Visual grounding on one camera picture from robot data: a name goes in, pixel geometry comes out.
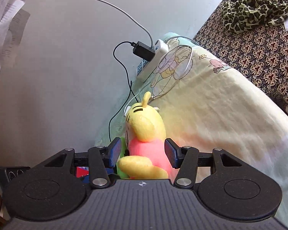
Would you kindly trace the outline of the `leopard print scarf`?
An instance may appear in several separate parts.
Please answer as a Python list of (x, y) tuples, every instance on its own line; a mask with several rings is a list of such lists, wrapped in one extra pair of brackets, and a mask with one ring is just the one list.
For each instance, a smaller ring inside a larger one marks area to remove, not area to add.
[(279, 26), (288, 18), (288, 0), (227, 0), (221, 16), (224, 28), (233, 34)]

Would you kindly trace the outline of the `red cardboard box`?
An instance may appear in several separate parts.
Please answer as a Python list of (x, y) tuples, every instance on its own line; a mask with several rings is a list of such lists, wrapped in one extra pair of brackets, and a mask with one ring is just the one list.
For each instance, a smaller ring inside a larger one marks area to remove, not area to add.
[(85, 177), (89, 175), (89, 168), (88, 167), (76, 167), (76, 177)]

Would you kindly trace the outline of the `white power strip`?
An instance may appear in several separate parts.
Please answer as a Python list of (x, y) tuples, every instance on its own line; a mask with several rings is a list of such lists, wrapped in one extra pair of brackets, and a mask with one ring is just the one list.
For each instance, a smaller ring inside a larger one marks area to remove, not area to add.
[(161, 59), (165, 54), (168, 53), (168, 45), (161, 39), (158, 39), (154, 44), (155, 56), (148, 62), (142, 59), (142, 61), (137, 66), (137, 79), (142, 83), (145, 83), (153, 71), (157, 68)]

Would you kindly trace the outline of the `patterned brown blanket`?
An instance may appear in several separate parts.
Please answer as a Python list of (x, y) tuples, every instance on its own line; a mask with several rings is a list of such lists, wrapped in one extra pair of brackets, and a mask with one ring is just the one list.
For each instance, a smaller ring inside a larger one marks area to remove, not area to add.
[(223, 26), (222, 0), (194, 40), (241, 72), (288, 115), (288, 31), (265, 26), (232, 34)]

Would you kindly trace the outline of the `black power adapter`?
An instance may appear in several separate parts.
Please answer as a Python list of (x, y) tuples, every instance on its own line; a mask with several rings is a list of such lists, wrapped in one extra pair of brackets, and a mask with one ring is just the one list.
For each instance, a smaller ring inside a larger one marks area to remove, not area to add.
[(148, 62), (150, 62), (156, 54), (153, 47), (149, 47), (148, 45), (140, 41), (138, 41), (137, 43), (132, 42), (132, 46), (133, 54)]

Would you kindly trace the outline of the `white usb charger plug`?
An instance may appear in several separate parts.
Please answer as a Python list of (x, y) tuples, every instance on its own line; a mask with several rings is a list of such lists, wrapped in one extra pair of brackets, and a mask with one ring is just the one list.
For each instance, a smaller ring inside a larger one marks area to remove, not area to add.
[(124, 109), (124, 117), (127, 116), (128, 112), (129, 112), (129, 110), (130, 110), (131, 108), (132, 108), (132, 106), (130, 106), (130, 105), (128, 105), (128, 106), (125, 107), (125, 109)]

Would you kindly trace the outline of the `yellow pink plush bear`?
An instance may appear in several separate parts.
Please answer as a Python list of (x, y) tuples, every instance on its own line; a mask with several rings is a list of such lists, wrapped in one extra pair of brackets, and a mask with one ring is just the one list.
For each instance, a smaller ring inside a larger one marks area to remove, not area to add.
[(174, 174), (164, 151), (164, 122), (157, 109), (148, 105), (150, 98), (151, 92), (147, 91), (125, 117), (129, 155), (121, 157), (117, 166), (130, 179), (170, 179)]

